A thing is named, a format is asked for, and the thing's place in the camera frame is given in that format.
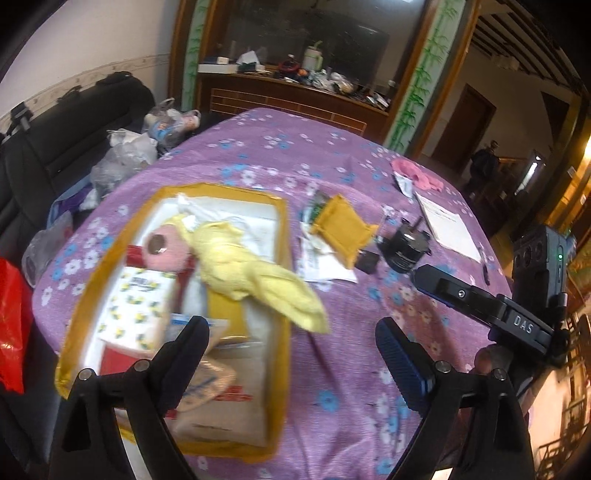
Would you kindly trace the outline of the red packet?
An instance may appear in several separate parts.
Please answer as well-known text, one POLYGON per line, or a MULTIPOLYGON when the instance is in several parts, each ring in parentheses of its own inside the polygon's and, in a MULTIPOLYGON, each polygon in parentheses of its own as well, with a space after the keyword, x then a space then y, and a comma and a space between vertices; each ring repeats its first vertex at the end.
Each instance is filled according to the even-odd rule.
POLYGON ((152 253, 127 247, 125 264, 99 314, 95 336, 104 344, 102 374, 120 373, 150 359, 164 342, 167 325, 180 311, 195 261, 188 247, 152 253))

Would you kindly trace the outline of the lemon print tissue pack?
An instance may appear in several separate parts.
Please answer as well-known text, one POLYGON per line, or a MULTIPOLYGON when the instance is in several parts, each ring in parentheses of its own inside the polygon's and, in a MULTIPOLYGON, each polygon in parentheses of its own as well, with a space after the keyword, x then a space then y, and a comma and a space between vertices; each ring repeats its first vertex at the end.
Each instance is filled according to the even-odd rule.
POLYGON ((125 266, 103 305, 95 335, 130 356, 152 356, 163 342, 177 276, 125 266))

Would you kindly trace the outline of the pale yellow towel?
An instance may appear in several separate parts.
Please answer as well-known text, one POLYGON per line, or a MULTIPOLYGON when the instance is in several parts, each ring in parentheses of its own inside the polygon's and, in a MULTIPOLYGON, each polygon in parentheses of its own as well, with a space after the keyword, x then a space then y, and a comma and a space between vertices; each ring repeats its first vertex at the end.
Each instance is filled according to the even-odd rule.
POLYGON ((164 224, 175 228, 197 256, 200 278, 231 300, 252 297, 311 333, 331 328, 318 295, 293 271, 266 261, 242 244, 243 231, 227 221, 188 227, 188 217, 177 214, 164 224))

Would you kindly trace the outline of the pink fluffy plush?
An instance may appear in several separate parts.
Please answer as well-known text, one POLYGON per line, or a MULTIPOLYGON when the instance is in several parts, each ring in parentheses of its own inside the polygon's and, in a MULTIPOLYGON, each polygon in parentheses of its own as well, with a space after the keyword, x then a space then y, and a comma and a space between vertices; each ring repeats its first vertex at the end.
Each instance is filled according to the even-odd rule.
POLYGON ((142 244, 141 254, 147 269, 180 272, 190 256, 190 249, 177 228, 166 224, 147 235, 142 244))

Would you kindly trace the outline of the mustard yellow pouch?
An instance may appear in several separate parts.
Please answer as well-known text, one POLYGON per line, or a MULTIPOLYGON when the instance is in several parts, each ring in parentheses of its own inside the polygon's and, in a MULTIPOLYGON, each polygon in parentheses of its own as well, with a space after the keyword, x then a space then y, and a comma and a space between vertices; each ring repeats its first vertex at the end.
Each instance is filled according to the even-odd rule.
POLYGON ((359 251, 374 238, 378 227, 378 224, 363 220, 345 197, 335 195, 315 217, 311 234, 320 235, 335 251, 342 265, 353 269, 359 251))

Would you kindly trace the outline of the white pouch red characters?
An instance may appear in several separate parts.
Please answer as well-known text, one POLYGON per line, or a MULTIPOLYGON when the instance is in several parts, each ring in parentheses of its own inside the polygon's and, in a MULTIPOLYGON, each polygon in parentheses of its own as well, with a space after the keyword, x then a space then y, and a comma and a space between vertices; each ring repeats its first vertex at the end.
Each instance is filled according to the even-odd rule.
POLYGON ((254 446, 266 444, 263 408, 266 359, 259 340, 217 346, 201 359, 235 370, 235 382, 221 395, 187 412, 177 412, 171 431, 178 439, 223 440, 254 446))

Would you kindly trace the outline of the white cloth bundle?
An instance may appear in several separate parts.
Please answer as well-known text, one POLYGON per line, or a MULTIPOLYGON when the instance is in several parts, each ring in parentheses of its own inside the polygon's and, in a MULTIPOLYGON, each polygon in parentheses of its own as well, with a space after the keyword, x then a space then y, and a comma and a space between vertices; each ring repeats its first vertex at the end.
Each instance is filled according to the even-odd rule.
POLYGON ((279 214, 270 204, 218 197, 176 196, 181 224, 189 233, 214 222, 226 222, 242 232, 242 244, 260 256, 273 257, 279 214))

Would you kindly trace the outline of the black motor device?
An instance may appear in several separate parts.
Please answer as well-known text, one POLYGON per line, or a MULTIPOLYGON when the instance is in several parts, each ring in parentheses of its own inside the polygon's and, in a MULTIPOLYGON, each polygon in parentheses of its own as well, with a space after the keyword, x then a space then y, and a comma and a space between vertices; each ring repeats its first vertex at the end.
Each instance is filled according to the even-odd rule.
POLYGON ((403 218, 398 230, 378 243, 384 260, 394 271, 409 273, 425 255, 432 255, 431 235, 420 229, 423 220, 423 216, 420 216, 411 223, 403 218))

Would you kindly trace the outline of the white paper sheet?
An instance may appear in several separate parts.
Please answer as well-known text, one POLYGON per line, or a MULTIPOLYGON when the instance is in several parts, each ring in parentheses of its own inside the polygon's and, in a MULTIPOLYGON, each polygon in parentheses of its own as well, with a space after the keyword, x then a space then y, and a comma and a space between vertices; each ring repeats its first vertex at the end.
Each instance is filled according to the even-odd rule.
POLYGON ((418 193, 415 196, 433 238, 442 247, 480 263, 481 253, 462 217, 418 193))

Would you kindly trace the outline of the yellow-taped cardboard box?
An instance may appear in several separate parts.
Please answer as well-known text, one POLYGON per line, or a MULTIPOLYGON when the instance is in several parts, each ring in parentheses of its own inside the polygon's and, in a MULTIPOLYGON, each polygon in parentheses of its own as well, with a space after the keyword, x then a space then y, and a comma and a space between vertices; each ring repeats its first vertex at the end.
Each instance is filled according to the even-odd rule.
MULTIPOLYGON (((141 203, 139 210, 121 230, 86 284, 73 311, 55 371, 55 386, 60 395, 67 396, 70 393, 81 370, 99 371, 104 344, 95 336, 97 320, 111 288, 124 267, 127 247, 141 245, 150 232, 164 225, 164 222, 170 217, 180 214, 176 205, 178 194, 188 197, 208 196, 273 205, 279 214, 273 257, 260 255, 259 257, 286 268, 290 267, 287 202, 280 197, 256 190, 207 183, 160 188, 141 203)), ((191 288, 200 285, 205 297, 207 290, 211 289, 201 282, 197 256, 193 253, 191 255, 195 261, 194 271, 190 274, 184 289, 180 311, 171 316, 167 325, 163 344, 174 340, 191 317, 199 316, 197 312, 184 313, 182 310, 183 301, 190 294, 191 288)), ((264 383, 263 408, 266 414, 266 444, 254 446, 223 440, 178 439, 173 432, 172 435, 180 451, 187 455, 232 458, 249 463, 259 463, 270 460, 276 454, 281 432, 283 432, 284 420, 287 416, 287 400, 288 393, 290 393, 290 321, 276 310, 252 297, 247 297, 239 302, 242 304, 243 318, 249 327, 249 339, 246 341, 259 340, 264 345, 266 382, 264 383)), ((200 316, 207 321, 209 326, 209 342, 204 356, 217 346, 235 344, 221 341, 228 322, 208 316, 207 298, 205 310, 205 315, 200 316)), ((134 362, 141 363, 152 360, 156 353, 150 359, 138 359, 134 362)))

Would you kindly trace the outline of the pink cloth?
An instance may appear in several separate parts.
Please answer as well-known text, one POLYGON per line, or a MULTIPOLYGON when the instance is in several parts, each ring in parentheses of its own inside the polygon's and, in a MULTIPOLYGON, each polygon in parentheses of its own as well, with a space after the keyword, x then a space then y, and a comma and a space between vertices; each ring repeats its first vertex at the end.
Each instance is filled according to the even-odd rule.
POLYGON ((444 189, 444 183, 438 177, 426 172, 413 161, 396 158, 391 162, 391 167, 394 173, 409 178, 413 185, 422 191, 442 192, 444 189))

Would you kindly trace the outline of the crumpled white plastic bag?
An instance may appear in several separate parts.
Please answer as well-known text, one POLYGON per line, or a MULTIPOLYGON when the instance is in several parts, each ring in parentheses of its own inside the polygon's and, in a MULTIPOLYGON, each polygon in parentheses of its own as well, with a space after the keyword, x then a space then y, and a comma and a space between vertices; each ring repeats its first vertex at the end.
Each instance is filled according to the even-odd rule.
POLYGON ((110 130, 108 141, 109 150, 90 171, 90 182, 100 199, 158 158, 157 142, 146 133, 110 130))

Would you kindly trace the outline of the black leather sofa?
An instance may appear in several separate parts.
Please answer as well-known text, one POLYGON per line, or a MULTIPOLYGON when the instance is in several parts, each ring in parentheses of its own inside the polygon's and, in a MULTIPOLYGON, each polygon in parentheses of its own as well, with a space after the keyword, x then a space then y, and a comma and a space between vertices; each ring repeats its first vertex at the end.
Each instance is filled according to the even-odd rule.
POLYGON ((18 256, 45 227, 53 201, 106 153, 110 130, 137 131, 154 105, 139 79, 115 72, 14 129, 1 144, 1 255, 18 256))

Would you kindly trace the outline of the wooden cabinet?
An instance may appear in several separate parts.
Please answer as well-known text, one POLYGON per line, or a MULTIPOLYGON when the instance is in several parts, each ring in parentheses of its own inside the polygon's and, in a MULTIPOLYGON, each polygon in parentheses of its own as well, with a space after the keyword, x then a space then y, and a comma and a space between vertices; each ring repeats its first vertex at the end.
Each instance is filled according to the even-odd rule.
POLYGON ((225 117, 256 108, 300 115, 381 143, 389 114, 345 96, 250 74, 201 74, 195 107, 225 117))

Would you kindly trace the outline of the white book on cabinet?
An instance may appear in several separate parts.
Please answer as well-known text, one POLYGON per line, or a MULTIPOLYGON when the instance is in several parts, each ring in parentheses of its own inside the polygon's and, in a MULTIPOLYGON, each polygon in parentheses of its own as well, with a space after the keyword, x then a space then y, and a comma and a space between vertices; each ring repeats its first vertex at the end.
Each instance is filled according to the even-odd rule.
POLYGON ((197 69, 198 74, 221 74, 232 75, 238 73, 238 65, 236 64, 211 64, 200 63, 197 69))

